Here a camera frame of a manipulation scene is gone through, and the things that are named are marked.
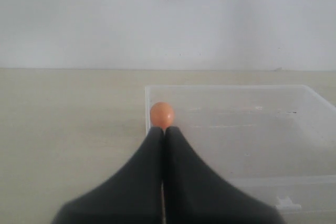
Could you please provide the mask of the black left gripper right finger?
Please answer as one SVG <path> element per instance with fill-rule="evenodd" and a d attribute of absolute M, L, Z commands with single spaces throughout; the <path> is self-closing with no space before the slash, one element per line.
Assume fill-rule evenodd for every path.
<path fill-rule="evenodd" d="M 166 223 L 285 223 L 281 214 L 215 173 L 178 127 L 164 137 Z"/>

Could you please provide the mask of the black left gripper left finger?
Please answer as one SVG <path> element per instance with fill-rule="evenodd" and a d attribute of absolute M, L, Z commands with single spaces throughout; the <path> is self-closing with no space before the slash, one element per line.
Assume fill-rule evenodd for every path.
<path fill-rule="evenodd" d="M 122 168 L 64 204 L 53 223 L 162 223 L 163 139 L 159 127 L 151 128 Z"/>

